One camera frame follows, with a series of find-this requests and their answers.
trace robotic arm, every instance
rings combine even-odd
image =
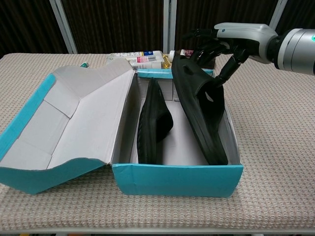
[[[191,56],[200,66],[220,54],[233,54],[216,77],[217,87],[248,57],[272,62],[280,70],[315,75],[315,29],[292,29],[278,36],[265,24],[220,23],[214,29],[195,29],[184,35],[192,37],[207,39]]]

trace beige textured tablecloth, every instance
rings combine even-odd
[[[227,56],[217,59],[216,73]],[[0,60],[0,132],[59,66],[106,55]],[[0,185],[0,230],[45,227],[315,228],[315,77],[248,60],[225,85],[244,172],[229,199],[127,196],[110,167],[32,196]]]

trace brown curtain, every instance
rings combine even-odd
[[[49,0],[1,0],[0,18],[0,58],[8,53],[67,53]]]
[[[78,53],[163,48],[163,0],[62,0]]]
[[[303,28],[315,29],[315,0],[289,0],[279,20],[276,32]]]
[[[199,40],[182,40],[195,28],[213,28],[221,22],[269,24],[277,0],[178,0],[175,48],[194,49]]]

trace shoe box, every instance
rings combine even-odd
[[[168,74],[137,74],[124,59],[97,69],[58,68],[0,136],[0,182],[36,194],[111,165],[125,194],[229,197],[243,165],[228,107],[219,127],[228,165],[210,166]],[[162,165],[138,164],[137,126],[149,77],[157,77],[174,122],[158,144]]]

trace black slipper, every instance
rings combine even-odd
[[[173,118],[166,106],[161,88],[155,79],[150,79],[138,126],[139,164],[159,164],[157,143],[166,137],[172,127]]]
[[[209,165],[227,165],[218,134],[224,113],[223,86],[215,88],[213,77],[181,56],[174,57],[172,74],[178,98]]]

